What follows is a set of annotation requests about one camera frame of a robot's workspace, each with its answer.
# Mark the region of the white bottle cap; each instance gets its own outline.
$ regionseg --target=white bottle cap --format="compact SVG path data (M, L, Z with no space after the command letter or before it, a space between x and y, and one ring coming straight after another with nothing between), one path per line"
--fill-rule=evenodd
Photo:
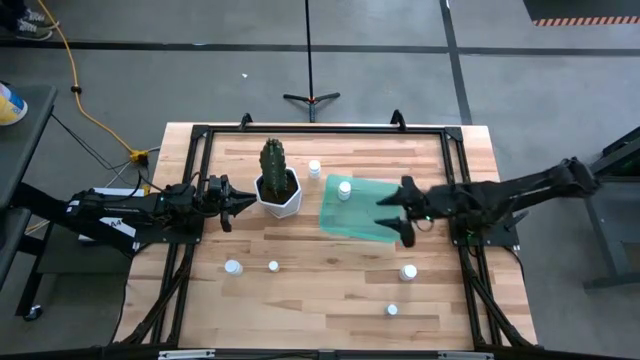
M390 304L387 306L387 315L396 315L398 314L398 307L394 304Z
M349 196L351 196L351 184L348 181L343 181L338 186L338 198L347 200Z
M309 170L311 170L311 171L319 171L320 170L320 161L318 161L318 160L309 161Z
M418 269L413 265L405 265L400 269L400 279L404 281L413 280L418 275Z
M231 275L240 275L242 274L242 265L236 260L228 260L224 263L224 270Z
M280 265L277 261L269 261L269 270L272 272L278 272L280 270Z
M312 179L320 178L320 161L309 161L309 177L311 177Z

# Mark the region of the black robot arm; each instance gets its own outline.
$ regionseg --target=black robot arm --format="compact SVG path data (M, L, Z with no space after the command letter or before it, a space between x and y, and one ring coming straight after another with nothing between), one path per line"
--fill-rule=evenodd
M402 206L406 218L381 219L376 223L400 233L406 247L415 244L412 222L451 218L456 226L482 232L522 210L557 197L584 198L598 189L589 168L575 157L545 171L504 182L471 182L434 186L420 191L413 178L403 176L398 190L378 205Z
M191 184L167 186L162 192L135 197L104 195L93 189L75 194L69 202L67 216L77 222L96 222L103 217L121 218L136 229L136 240L161 236L176 242L180 234L193 233L206 217L220 215L225 232L231 231L229 216L236 216L256 201L256 195L234 189L227 175L211 176L207 190L197 196Z

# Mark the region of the cactus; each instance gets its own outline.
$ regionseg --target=cactus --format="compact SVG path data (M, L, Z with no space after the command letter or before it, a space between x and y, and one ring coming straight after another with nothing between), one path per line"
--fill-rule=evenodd
M287 190L287 164L284 148L278 139L268 139L260 152L263 184L280 199Z

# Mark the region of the concrete floor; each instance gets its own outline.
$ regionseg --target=concrete floor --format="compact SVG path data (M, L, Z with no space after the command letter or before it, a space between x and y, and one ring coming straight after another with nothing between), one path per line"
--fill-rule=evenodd
M68 0L51 1L50 7L74 40L303 44L302 4ZM311 4L317 44L446 45L438 0ZM449 4L459 46L640 48L637 25L535 28L519 1ZM1 51L0 79L57 86L56 114L107 159L123 161L122 148L77 112L63 50ZM159 145L168 121L238 121L245 112L260 122L306 119L304 108L281 99L284 92L306 94L303 53L83 50L74 56L86 109L137 148ZM460 124L446 54L317 53L314 61L316 93L343 95L320 110L319 122L385 123L399 108L411 123ZM640 58L463 56L461 63L473 123L489 126L504 179L563 157L591 160L638 125L640 72L632 70ZM67 198L112 176L52 122L26 179ZM125 176L133 180L136 174ZM582 289L582 281L605 271L583 203L540 205L518 230L540 344L640 358L640 287ZM106 344L120 311L124 275L48 276L39 292L45 315L24 323L12 313L31 261L16 259L0 293L0 352Z

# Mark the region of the potted cactus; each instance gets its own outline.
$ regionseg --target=potted cactus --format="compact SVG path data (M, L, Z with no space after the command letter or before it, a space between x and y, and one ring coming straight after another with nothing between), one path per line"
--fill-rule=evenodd
M262 175L254 182L258 202L279 219L296 214L302 201L300 182L296 171L287 167L278 139L268 139L264 144L260 168Z

